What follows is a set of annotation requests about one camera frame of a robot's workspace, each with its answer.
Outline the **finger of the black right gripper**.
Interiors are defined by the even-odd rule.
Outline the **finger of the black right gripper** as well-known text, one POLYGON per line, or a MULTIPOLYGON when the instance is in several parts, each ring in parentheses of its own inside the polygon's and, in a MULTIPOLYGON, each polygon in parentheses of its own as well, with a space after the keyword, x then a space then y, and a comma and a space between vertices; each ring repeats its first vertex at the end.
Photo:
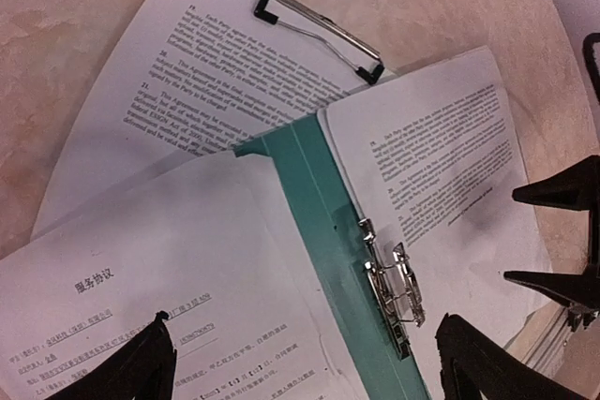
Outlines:
POLYGON ((584 274, 527 271, 503 273, 507 281, 542 293, 557 304, 583 314, 599 311, 599 279, 584 274))
POLYGON ((512 199, 570 211, 598 208, 599 156, 588 156, 545 180, 515 188, 512 199))

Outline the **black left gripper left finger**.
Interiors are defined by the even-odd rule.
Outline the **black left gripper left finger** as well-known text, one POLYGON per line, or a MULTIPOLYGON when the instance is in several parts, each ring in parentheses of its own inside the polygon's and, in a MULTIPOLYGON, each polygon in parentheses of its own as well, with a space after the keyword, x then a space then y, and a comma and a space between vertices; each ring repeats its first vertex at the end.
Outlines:
POLYGON ((157 312, 151 323, 105 362, 51 398, 171 400, 177 351, 165 325, 168 317, 164 311, 157 312))

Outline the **green file folder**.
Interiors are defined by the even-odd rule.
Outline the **green file folder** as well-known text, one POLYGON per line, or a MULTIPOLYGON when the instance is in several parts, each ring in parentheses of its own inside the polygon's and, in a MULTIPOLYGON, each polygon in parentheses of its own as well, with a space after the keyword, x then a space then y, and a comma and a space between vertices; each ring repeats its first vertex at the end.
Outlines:
POLYGON ((411 356, 401 357, 368 283, 359 216, 315 116, 238 145, 273 159, 300 235, 371 399, 426 399, 411 356))

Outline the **white printed top sheet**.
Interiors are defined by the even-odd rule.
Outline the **white printed top sheet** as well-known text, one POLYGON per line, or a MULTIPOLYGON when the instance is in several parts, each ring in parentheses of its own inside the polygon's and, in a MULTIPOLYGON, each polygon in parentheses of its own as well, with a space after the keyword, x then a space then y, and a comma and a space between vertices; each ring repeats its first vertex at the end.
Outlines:
POLYGON ((443 397, 435 333, 457 314, 507 345, 543 296, 504 279, 550 268, 503 79, 480 47, 338 100, 318 113, 344 184, 386 263, 402 244, 425 311, 409 341, 429 395, 443 397))

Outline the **white Chinese agreement sheet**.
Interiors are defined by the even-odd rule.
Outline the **white Chinese agreement sheet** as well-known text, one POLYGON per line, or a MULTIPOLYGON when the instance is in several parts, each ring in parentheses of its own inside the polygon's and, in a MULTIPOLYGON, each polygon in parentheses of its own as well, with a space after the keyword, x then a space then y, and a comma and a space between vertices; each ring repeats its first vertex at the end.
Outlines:
POLYGON ((177 399, 364 399, 271 158, 191 160, 1 262, 1 387, 44 399, 159 311, 177 399))

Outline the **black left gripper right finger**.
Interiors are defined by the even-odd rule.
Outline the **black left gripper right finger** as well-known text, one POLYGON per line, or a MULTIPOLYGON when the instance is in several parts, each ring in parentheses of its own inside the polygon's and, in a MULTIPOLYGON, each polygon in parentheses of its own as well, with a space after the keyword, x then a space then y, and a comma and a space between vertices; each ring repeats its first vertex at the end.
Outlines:
POLYGON ((582 397, 521 363, 459 315, 445 315, 435 338, 445 399, 582 397))

